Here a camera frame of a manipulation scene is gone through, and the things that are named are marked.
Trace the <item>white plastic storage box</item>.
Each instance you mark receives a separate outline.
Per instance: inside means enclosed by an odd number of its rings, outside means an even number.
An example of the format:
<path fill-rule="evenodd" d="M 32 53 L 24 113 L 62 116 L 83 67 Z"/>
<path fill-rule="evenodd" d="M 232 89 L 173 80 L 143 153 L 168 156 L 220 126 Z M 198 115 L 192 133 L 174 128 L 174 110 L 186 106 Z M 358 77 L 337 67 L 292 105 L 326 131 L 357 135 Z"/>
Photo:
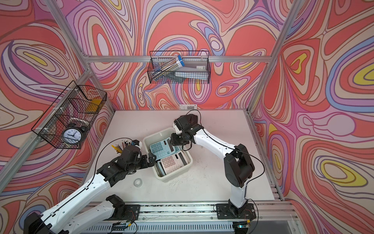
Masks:
<path fill-rule="evenodd" d="M 155 134 L 152 134 L 152 135 L 149 135 L 149 136 L 145 137 L 143 139 L 143 144 L 145 146 L 146 153 L 151 153 L 151 151 L 150 151 L 150 145 L 151 144 L 171 137 L 172 133 L 175 133 L 175 130 L 173 128 L 167 128 L 167 129 L 159 131 Z M 163 170 L 162 166 L 161 166 L 161 160 L 156 161 L 155 165 L 153 166 L 153 172 L 154 172 L 154 174 L 155 174 L 155 176 L 158 180 L 161 180 L 163 182 L 167 182 L 167 181 L 169 181 L 171 179 L 174 179 L 174 178 L 182 175 L 183 173 L 187 172 L 190 169 L 190 167 L 193 165 L 193 159 L 192 159 L 190 153 L 187 150 L 183 150 L 181 146 L 179 146 L 179 147 L 181 149 L 181 151 L 179 151 L 179 152 L 182 152 L 185 155 L 185 157 L 188 160 L 188 164 L 186 166 L 174 171 L 173 173 L 170 173 L 170 174 L 166 175 L 164 173 L 164 170 Z"/>

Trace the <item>white pink-keyed calculator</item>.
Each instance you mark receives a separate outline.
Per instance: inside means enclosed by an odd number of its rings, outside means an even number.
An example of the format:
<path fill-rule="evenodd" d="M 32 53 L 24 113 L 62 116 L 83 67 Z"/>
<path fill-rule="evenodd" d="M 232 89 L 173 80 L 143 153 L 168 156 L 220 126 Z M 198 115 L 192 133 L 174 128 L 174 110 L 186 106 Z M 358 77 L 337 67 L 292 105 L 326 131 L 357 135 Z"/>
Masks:
<path fill-rule="evenodd" d="M 186 166 L 188 160 L 182 152 L 161 159 L 161 166 L 166 175 Z"/>

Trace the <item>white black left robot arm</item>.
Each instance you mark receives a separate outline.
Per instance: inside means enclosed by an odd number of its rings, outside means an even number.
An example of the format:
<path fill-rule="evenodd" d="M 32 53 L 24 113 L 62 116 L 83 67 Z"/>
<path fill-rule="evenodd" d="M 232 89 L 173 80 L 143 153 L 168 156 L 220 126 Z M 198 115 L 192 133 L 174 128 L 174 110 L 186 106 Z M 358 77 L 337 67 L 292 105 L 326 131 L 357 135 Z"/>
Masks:
<path fill-rule="evenodd" d="M 121 155 L 103 164 L 84 185 L 66 199 L 41 214 L 29 214 L 23 225 L 25 234 L 80 234 L 103 220 L 130 222 L 137 219 L 138 205 L 126 205 L 117 195 L 82 212 L 93 199 L 139 170 L 155 165 L 156 156 L 143 155 L 139 141 L 124 148 Z"/>

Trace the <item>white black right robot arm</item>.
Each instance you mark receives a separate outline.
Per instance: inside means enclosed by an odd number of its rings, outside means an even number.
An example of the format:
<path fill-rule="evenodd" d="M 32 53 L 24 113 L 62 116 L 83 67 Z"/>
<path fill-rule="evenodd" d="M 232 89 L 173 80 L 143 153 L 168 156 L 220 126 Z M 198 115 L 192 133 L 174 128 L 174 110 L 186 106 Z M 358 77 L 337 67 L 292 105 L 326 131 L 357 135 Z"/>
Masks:
<path fill-rule="evenodd" d="M 217 205 L 217 211 L 227 216 L 239 218 L 247 209 L 245 183 L 252 178 L 255 165 L 243 144 L 229 144 L 211 135 L 194 114 L 182 115 L 173 122 L 175 133 L 171 135 L 174 146 L 196 144 L 202 146 L 224 162 L 225 176 L 231 184 L 231 196 L 226 207 Z"/>

